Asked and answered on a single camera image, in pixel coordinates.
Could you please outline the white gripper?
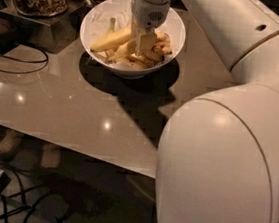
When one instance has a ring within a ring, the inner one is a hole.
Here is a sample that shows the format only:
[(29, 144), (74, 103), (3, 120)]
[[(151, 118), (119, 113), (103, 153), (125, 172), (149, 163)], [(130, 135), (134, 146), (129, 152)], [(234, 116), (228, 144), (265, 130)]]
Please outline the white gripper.
[(135, 41), (137, 55), (152, 49), (157, 40), (154, 28), (165, 22), (169, 7), (170, 0), (132, 0), (131, 37)]

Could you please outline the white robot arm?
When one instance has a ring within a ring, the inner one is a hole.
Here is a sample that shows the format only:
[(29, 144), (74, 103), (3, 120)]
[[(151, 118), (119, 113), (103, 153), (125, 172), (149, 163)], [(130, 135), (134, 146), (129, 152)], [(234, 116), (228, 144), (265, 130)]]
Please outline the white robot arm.
[[(182, 0), (236, 86), (181, 106), (159, 140), (157, 223), (279, 223), (279, 17), (260, 0)], [(132, 0), (140, 26), (169, 0)]]

